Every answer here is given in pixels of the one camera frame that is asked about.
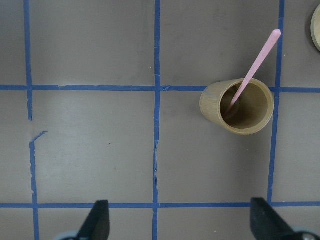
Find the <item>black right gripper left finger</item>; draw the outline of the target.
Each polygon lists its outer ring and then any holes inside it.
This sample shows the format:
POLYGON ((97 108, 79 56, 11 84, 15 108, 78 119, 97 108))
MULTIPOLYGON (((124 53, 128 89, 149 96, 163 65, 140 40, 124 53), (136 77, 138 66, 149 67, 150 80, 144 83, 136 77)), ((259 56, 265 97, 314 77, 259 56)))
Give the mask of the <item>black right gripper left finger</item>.
POLYGON ((98 200, 76 235, 77 240, 107 240, 110 235, 108 200, 98 200))

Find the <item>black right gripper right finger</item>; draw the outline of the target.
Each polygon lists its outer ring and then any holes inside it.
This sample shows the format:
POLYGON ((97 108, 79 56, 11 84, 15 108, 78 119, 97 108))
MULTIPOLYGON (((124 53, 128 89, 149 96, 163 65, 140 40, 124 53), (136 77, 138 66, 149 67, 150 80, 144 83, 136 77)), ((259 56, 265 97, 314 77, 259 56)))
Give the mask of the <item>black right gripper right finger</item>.
POLYGON ((296 232, 262 197, 250 201, 250 229, 256 240, 294 240, 296 232))

